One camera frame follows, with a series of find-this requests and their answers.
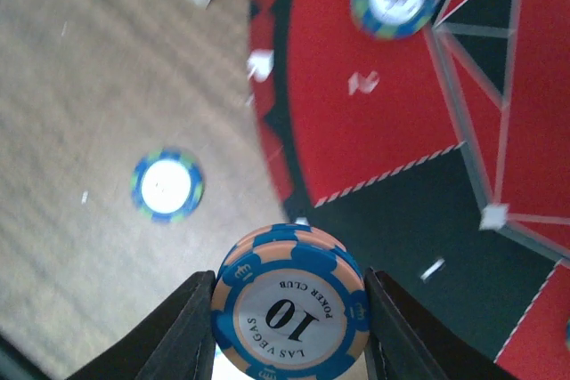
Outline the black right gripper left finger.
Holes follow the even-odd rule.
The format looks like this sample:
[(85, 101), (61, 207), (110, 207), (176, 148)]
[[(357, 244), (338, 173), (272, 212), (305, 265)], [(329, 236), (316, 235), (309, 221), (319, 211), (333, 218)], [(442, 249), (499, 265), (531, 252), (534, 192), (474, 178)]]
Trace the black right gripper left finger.
[(213, 271), (197, 271), (125, 337), (71, 379), (210, 379)]

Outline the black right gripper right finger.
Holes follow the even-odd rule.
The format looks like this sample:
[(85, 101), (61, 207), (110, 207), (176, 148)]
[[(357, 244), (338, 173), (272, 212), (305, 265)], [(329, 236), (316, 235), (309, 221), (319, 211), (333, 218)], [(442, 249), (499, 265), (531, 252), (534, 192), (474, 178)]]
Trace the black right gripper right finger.
[(514, 376), (457, 337), (383, 271), (369, 268), (365, 348), (369, 379), (512, 379)]

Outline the orange blue 10 chip stack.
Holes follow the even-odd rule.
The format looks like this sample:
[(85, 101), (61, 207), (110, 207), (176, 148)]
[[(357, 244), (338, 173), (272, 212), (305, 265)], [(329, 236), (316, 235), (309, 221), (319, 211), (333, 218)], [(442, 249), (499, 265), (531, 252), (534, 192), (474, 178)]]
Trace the orange blue 10 chip stack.
[(362, 273), (329, 233), (281, 223), (225, 257), (211, 299), (221, 353), (254, 379), (336, 379), (370, 336)]

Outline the green blue 50 chip stack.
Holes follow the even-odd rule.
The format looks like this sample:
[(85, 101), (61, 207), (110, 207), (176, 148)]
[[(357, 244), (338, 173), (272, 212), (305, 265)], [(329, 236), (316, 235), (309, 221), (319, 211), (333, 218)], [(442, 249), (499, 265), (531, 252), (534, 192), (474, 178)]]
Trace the green blue 50 chip stack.
[(205, 178), (198, 160), (189, 152), (163, 148), (144, 155), (130, 180), (137, 211), (154, 222), (178, 222), (200, 204)]

